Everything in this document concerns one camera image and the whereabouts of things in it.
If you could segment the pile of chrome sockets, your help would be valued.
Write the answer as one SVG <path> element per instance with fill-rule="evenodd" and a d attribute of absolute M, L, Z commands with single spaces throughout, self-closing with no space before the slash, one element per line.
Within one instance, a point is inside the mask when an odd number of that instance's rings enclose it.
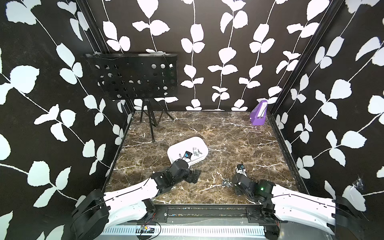
<path fill-rule="evenodd" d="M 233 184 L 229 179 L 223 179 L 222 186 L 226 188 L 231 188 Z"/>

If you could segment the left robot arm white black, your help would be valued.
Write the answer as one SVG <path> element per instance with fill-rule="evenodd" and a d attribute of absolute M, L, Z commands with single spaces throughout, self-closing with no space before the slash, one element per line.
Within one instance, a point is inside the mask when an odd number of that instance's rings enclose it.
<path fill-rule="evenodd" d="M 94 240 L 104 230 L 129 221 L 148 222 L 155 214 L 152 199 L 180 182 L 197 183 L 201 170 L 179 159 L 141 183 L 114 192 L 90 192 L 72 212 L 70 232 L 77 240 Z"/>

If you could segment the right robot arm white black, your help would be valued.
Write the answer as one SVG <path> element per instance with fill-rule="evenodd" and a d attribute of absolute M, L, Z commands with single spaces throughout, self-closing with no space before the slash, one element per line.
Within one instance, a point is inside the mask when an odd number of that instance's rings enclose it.
<path fill-rule="evenodd" d="M 344 197 L 318 198 L 289 190 L 267 180 L 255 182 L 245 171 L 233 176 L 236 195 L 245 195 L 256 203 L 252 218 L 278 225 L 294 222 L 322 230 L 337 240 L 363 240 L 363 216 Z"/>

